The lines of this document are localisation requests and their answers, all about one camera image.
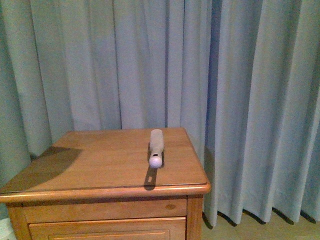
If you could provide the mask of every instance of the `wooden edge trim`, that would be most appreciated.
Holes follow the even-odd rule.
[[[6,204],[14,234],[18,240],[32,240],[21,203]]]
[[[69,205],[69,204],[106,204],[124,202],[143,202],[143,201],[163,201],[163,200],[185,200],[186,195],[181,196],[151,196],[151,197],[120,197],[120,198],[89,198],[89,199],[69,199],[69,200],[50,200],[50,201],[28,201],[23,202],[23,207],[50,206],[50,205]]]
[[[112,220],[90,220],[90,221],[81,221],[81,224],[120,224],[120,223],[138,223],[138,222],[161,222],[161,221],[185,221],[185,216],[174,216],[174,217],[151,217],[151,218],[135,218],[135,219],[112,219]],[[76,225],[78,222],[74,221],[66,221],[60,222],[58,224],[66,224],[66,225]],[[41,223],[30,223],[30,227],[42,227],[42,226],[50,226],[57,225],[57,222],[41,222]]]
[[[0,203],[25,203],[38,201],[67,201],[101,198],[134,198],[161,197],[182,195],[203,195],[210,191],[210,183],[188,186],[156,186],[153,189],[143,187],[107,188],[107,189],[77,189],[39,192],[1,193]]]
[[[185,239],[201,239],[203,195],[189,195],[186,201]]]

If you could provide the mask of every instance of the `light blue curtain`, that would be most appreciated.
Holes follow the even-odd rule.
[[[319,221],[320,1],[213,5],[205,212]]]
[[[66,131],[181,126],[213,225],[320,219],[319,1],[0,4],[1,185]]]
[[[8,124],[1,128],[2,165],[13,164],[4,154],[20,148],[2,133],[24,136],[15,139],[24,146],[14,159],[21,164],[1,168],[1,176],[14,176],[29,154],[40,155],[72,130],[181,126],[203,161],[211,4],[1,0],[1,64],[11,84],[0,85]],[[6,97],[12,93],[14,105]]]

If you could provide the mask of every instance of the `floor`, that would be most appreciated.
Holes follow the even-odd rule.
[[[310,222],[300,216],[299,222],[285,220],[272,212],[271,221],[260,224],[243,213],[241,224],[232,226],[220,214],[217,225],[208,229],[202,223],[202,240],[320,240],[320,222]]]

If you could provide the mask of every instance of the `drawer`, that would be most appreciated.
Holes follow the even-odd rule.
[[[114,219],[182,217],[187,215],[186,198],[118,199],[109,202],[72,204],[24,204],[28,223],[54,223]]]
[[[185,240],[186,218],[33,223],[32,240]]]

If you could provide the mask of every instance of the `wooden nightstand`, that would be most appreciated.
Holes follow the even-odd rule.
[[[18,240],[200,240],[210,184],[183,128],[68,132],[0,189]]]

